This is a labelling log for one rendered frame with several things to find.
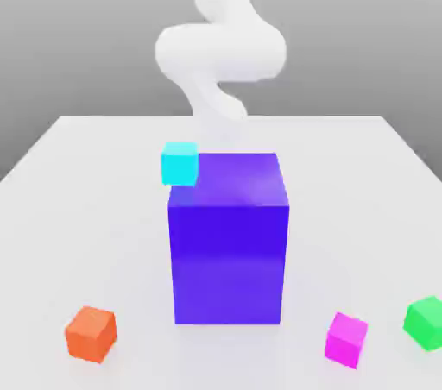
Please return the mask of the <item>small cyan cube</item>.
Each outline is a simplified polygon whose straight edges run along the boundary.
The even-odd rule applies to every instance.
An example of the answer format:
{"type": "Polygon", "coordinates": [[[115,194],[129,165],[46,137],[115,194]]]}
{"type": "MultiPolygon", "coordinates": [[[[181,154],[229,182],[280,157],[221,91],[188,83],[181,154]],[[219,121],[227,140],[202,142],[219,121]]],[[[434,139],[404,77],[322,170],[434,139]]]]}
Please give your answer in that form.
{"type": "Polygon", "coordinates": [[[161,181],[166,186],[195,186],[199,174],[196,142],[166,142],[161,151],[161,181]]]}

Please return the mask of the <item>small orange cube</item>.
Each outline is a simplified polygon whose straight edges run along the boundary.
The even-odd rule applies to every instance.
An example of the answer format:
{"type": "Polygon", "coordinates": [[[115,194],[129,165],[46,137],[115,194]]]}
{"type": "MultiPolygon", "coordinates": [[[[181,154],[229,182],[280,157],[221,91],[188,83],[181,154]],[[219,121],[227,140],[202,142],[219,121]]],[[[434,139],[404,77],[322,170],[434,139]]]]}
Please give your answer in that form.
{"type": "Polygon", "coordinates": [[[65,338],[70,356],[102,363],[117,340],[115,314],[83,306],[65,328],[65,338]]]}

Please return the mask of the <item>small magenta cube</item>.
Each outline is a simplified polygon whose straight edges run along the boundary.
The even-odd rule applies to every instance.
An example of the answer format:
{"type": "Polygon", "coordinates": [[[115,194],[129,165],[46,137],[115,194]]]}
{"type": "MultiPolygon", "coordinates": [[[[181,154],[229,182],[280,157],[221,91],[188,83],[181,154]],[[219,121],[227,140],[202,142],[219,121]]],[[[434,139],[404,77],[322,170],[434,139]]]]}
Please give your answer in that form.
{"type": "Polygon", "coordinates": [[[325,357],[357,369],[368,328],[363,320],[337,312],[326,334],[325,357]]]}

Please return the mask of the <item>small green cube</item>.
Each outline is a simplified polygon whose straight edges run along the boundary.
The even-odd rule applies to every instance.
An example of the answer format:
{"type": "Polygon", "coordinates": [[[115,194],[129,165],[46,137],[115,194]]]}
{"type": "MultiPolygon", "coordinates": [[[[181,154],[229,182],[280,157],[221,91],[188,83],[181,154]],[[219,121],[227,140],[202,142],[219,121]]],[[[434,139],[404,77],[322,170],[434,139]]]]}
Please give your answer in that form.
{"type": "Polygon", "coordinates": [[[442,348],[442,300],[429,296],[410,304],[403,329],[425,351],[442,348]]]}

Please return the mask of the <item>large purple box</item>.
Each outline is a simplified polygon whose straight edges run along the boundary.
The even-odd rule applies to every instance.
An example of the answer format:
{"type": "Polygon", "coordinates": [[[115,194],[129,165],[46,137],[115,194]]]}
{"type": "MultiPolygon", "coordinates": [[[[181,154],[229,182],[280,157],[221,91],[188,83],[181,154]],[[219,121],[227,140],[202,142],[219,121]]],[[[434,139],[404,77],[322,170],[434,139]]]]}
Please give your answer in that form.
{"type": "Polygon", "coordinates": [[[176,324],[281,321],[290,206],[276,154],[200,154],[167,212],[176,324]]]}

